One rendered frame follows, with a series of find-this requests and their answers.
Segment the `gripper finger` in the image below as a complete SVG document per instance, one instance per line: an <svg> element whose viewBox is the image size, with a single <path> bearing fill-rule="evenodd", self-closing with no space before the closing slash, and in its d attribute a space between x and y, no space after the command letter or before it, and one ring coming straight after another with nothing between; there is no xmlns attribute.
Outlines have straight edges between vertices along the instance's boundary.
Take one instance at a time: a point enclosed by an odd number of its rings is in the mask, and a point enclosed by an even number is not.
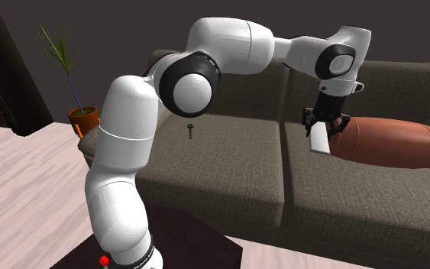
<svg viewBox="0 0 430 269"><path fill-rule="evenodd" d="M342 133L347 127L350 117L348 115L341 115L339 118L330 118L328 121L327 134L329 137L336 135L337 133Z"/></svg>
<svg viewBox="0 0 430 269"><path fill-rule="evenodd" d="M302 113L302 125L306 130L306 137L310 135L312 126L315 124L314 108L304 108Z"/></svg>

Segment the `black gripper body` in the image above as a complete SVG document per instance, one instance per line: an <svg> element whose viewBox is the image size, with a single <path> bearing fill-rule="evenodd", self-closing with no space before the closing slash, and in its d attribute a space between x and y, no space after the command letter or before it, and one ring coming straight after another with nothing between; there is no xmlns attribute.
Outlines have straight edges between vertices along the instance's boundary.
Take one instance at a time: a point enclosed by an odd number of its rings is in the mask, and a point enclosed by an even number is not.
<svg viewBox="0 0 430 269"><path fill-rule="evenodd" d="M318 122L329 122L341 117L341 110L347 96L330 96L324 92L318 94L313 113Z"/></svg>

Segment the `brown cylindrical bolster cushion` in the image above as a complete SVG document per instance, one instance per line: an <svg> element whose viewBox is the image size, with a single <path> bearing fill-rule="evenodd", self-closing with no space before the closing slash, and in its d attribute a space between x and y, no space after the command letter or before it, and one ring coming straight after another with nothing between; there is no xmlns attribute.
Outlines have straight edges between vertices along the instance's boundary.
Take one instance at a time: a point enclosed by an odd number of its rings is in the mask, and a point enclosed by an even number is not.
<svg viewBox="0 0 430 269"><path fill-rule="evenodd" d="M351 117L329 139L330 155L360 164L430 168L430 126L389 118Z"/></svg>

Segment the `grey-brown fabric sofa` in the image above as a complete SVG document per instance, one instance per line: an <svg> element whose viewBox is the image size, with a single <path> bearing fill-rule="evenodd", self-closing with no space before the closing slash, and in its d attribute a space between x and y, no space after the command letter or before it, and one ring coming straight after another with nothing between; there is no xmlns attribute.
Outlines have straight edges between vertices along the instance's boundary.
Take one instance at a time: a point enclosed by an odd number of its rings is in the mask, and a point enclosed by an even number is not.
<svg viewBox="0 0 430 269"><path fill-rule="evenodd" d="M136 176L142 200L232 237L375 269L430 269L430 169L312 154L301 117L317 88L272 63L225 74L202 116L164 113Z"/></svg>

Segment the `dark robot stand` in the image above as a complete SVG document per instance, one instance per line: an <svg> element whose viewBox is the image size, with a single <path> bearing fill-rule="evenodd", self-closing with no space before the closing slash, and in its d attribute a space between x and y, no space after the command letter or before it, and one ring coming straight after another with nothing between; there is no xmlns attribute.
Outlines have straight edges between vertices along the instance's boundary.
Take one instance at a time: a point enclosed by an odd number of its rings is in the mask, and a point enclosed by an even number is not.
<svg viewBox="0 0 430 269"><path fill-rule="evenodd" d="M154 247L163 256L163 269L241 269L243 248L189 213L146 205ZM129 269L117 265L94 235L50 269Z"/></svg>

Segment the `green plant in orange pot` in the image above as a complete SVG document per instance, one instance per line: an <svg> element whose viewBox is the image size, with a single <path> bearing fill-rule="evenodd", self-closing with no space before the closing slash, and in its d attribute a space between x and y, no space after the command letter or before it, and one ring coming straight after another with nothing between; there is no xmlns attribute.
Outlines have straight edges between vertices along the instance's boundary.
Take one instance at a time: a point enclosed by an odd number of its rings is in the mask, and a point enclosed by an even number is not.
<svg viewBox="0 0 430 269"><path fill-rule="evenodd" d="M76 61L73 59L80 49L78 46L72 53L68 53L66 48L66 29L64 26L58 30L54 25L53 31L49 32L42 24L35 24L34 30L42 38L44 44L39 44L32 41L32 44L38 46L42 51L51 55L63 68L70 86L71 94L76 102L76 108L67 112L67 117L73 128L74 133L78 138L83 138L87 132L91 131L100 123L99 111L95 106L84 106L76 90L74 89L71 71L76 66Z"/></svg>

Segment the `black cabinet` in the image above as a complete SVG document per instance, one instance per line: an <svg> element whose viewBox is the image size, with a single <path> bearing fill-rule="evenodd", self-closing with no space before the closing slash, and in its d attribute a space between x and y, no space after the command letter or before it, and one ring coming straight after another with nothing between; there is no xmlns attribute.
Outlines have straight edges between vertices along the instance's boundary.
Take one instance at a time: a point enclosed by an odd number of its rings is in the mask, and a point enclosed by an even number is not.
<svg viewBox="0 0 430 269"><path fill-rule="evenodd" d="M20 136L31 135L53 123L1 15L0 109L8 127Z"/></svg>

